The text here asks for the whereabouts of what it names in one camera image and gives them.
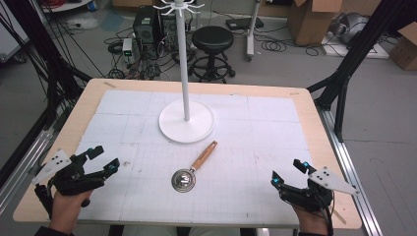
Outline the grey round appliance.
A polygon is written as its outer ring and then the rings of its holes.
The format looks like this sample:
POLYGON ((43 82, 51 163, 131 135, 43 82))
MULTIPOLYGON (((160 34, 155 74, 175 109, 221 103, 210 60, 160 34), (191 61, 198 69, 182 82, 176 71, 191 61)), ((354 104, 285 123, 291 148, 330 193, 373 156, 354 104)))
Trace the grey round appliance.
POLYGON ((349 44, 368 23, 368 18, 358 13, 341 13, 333 19, 328 31, 337 37, 342 43, 349 44))

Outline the person's left hand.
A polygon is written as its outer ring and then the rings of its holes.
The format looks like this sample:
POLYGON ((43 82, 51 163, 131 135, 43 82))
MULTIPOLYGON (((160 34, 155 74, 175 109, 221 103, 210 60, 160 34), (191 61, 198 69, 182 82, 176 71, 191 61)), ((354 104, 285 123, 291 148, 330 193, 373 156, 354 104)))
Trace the person's left hand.
POLYGON ((91 191, 83 192, 75 196, 63 196, 56 192, 53 199, 52 218, 49 228, 70 235, 74 230, 82 203, 91 195, 91 191))

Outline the white metal stand leg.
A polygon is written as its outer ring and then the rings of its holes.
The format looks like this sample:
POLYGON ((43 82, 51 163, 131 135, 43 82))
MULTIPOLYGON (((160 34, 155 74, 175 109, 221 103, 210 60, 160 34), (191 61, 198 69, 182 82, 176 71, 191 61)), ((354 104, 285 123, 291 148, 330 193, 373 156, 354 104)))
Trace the white metal stand leg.
POLYGON ((255 55, 255 44, 254 44, 254 31, 256 27, 256 21, 258 17, 259 8, 261 5, 261 0, 255 0, 249 31, 247 33, 247 49, 246 49, 246 56, 249 62, 252 61, 255 55))

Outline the small power supply box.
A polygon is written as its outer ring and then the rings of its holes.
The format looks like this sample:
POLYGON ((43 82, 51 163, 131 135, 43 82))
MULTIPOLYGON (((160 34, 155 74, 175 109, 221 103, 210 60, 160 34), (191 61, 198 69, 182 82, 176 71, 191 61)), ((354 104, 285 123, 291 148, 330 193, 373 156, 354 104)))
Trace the small power supply box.
POLYGON ((127 65, 134 63, 133 40, 131 38, 124 38, 122 45, 122 53, 127 65))

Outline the cardboard box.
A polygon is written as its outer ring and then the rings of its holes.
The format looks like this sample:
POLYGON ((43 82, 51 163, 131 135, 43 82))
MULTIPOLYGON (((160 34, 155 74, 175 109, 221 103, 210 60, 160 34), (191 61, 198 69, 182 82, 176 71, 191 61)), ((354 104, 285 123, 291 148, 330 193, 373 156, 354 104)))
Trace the cardboard box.
POLYGON ((417 22, 398 32, 401 39, 389 52, 389 57, 404 71, 417 71, 417 22))
POLYGON ((292 0, 287 26, 297 45, 319 45, 343 0, 292 0))

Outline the metal strainer with wooden handle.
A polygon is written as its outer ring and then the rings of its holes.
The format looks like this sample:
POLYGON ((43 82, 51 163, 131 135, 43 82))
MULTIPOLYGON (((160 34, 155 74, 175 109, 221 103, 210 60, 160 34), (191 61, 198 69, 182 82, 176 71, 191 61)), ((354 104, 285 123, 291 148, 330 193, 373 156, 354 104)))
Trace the metal strainer with wooden handle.
POLYGON ((195 172, 205 163, 211 153, 217 146, 217 141, 211 142, 205 150, 194 161, 190 168, 177 170, 171 177, 171 186, 179 193, 187 193, 191 191, 197 180, 195 172))

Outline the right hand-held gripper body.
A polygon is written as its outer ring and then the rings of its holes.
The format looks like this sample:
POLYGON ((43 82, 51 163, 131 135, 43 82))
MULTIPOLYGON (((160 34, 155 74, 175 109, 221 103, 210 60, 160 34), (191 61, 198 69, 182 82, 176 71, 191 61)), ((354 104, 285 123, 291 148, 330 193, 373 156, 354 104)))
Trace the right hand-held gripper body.
POLYGON ((327 208, 333 200, 334 191, 352 196, 360 194, 359 190, 348 184, 326 166, 308 175, 306 188, 300 189, 286 185, 288 193, 284 196, 279 195, 280 198, 307 211, 319 211, 327 208))

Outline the black flat device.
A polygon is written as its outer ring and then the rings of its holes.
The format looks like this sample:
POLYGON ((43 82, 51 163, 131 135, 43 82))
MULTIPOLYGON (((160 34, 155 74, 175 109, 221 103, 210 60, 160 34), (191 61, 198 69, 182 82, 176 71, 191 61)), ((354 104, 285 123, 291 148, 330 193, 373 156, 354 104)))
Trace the black flat device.
MULTIPOLYGON (((248 30, 251 26, 251 18, 231 19, 225 23, 230 30, 248 30)), ((264 22, 259 18, 256 19, 255 28, 263 28, 264 22)))

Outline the black round stool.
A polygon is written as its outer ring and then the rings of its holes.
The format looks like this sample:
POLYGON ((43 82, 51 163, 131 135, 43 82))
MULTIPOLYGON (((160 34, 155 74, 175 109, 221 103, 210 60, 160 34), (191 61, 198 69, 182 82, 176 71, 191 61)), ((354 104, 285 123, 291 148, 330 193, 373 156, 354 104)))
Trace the black round stool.
POLYGON ((234 43, 234 35, 229 29, 219 26, 202 27, 193 33, 192 42, 206 55, 191 64, 189 76, 196 76, 200 83, 222 81, 225 84, 226 76, 233 78, 236 75, 225 55, 225 51, 234 43))

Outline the aluminium rail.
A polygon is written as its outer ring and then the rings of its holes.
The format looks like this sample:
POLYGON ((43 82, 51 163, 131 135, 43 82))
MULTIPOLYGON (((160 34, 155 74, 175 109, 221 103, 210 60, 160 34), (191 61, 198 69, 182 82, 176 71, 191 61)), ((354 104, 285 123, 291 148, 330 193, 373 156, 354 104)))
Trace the aluminium rail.
POLYGON ((368 236, 384 236, 351 160, 348 149, 345 143, 338 139, 335 131, 333 130, 335 121, 331 112, 318 109, 318 113, 322 119, 325 130, 327 131, 329 141, 333 148, 333 152, 335 153, 343 177, 349 184, 352 184, 360 191, 358 196, 353 197, 353 201, 358 209, 366 234, 368 236))
POLYGON ((54 138, 55 124, 56 119, 53 118, 49 122, 46 111, 43 111, 0 169, 0 215, 25 182, 30 170, 46 155, 48 146, 54 138))

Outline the black computer tower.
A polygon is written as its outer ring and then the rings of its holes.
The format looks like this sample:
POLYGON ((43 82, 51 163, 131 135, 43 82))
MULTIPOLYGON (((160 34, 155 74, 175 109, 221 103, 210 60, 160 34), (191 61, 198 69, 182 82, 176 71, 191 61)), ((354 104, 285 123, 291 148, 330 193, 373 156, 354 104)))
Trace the black computer tower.
POLYGON ((139 7, 133 23, 138 45, 142 48, 156 49, 163 44, 175 50, 178 47, 176 17, 166 10, 157 10, 153 6, 139 7))

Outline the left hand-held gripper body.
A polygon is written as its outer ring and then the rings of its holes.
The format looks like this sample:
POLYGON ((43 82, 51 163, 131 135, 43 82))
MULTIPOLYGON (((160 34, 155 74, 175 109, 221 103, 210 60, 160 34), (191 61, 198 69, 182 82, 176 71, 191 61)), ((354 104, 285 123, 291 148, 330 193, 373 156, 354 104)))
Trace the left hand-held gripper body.
POLYGON ((58 149, 48 162, 36 170, 31 183, 35 185, 34 192, 49 217, 52 217, 53 208, 52 187, 63 196, 75 196, 104 184, 103 179, 87 177, 84 169, 86 162, 79 158, 79 154, 68 156, 63 149, 58 149))

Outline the white hook stand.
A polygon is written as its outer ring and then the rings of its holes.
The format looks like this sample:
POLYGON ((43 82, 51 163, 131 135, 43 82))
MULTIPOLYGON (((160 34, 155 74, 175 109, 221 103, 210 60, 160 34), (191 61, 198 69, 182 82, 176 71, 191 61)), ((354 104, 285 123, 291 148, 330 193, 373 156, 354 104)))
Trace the white hook stand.
POLYGON ((192 101, 189 96, 189 80, 187 68, 187 49, 185 33, 185 11, 194 13, 194 0, 173 0, 168 3, 161 0, 165 10, 164 16, 174 12, 176 17, 177 42, 180 60, 180 76, 182 99, 166 105, 159 114, 158 125, 162 134, 171 141, 181 144, 197 143, 205 139, 214 128, 214 116, 211 109, 205 104, 192 101))

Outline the person's right hand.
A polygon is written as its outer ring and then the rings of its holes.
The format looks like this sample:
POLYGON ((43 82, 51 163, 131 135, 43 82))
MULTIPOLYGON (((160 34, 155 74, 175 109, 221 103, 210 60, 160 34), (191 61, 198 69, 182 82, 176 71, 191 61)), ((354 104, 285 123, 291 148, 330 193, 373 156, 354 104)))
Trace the person's right hand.
POLYGON ((299 206, 293 206, 298 220, 298 236, 328 236, 328 223, 317 213, 304 210, 299 206))

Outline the black metal frame post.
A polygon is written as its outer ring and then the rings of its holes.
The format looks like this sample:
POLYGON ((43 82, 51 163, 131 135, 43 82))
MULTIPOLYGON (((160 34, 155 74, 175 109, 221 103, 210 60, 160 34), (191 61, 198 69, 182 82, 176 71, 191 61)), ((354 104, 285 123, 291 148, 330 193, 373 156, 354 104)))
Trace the black metal frame post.
POLYGON ((0 189, 5 186, 12 173, 17 169, 18 164, 23 160, 24 154, 29 150, 35 136, 41 130, 49 128, 55 121, 58 105, 64 100, 78 99, 81 96, 83 89, 77 83, 76 78, 86 83, 92 79, 92 76, 87 75, 63 58, 30 0, 3 1, 42 59, 42 61, 39 61, 33 55, 30 47, 23 43, 19 34, 12 29, 11 25, 0 18, 0 23, 6 28, 6 31, 28 55, 38 76, 47 82, 47 105, 0 169, 0 189))
POLYGON ((350 79, 381 35, 404 14, 410 3, 411 0, 381 0, 337 69, 329 77, 307 87, 309 93, 323 90, 314 102, 324 111, 330 111, 331 105, 337 100, 333 131, 342 143, 344 110, 350 79))

